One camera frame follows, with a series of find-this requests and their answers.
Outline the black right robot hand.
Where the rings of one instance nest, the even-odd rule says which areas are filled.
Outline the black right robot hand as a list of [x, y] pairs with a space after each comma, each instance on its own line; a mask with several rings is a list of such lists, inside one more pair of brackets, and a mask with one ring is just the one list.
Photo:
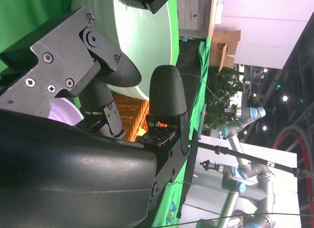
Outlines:
[[133, 62], [98, 33], [83, 7], [4, 50], [0, 74], [0, 225], [131, 228], [189, 156], [178, 69], [155, 68], [148, 131], [125, 131], [109, 85], [134, 87]]

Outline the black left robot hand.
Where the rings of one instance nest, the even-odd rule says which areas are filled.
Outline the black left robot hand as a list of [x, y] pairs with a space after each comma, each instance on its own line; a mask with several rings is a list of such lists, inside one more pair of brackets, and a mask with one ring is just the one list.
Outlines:
[[149, 10], [152, 14], [157, 13], [168, 0], [119, 0], [127, 6]]

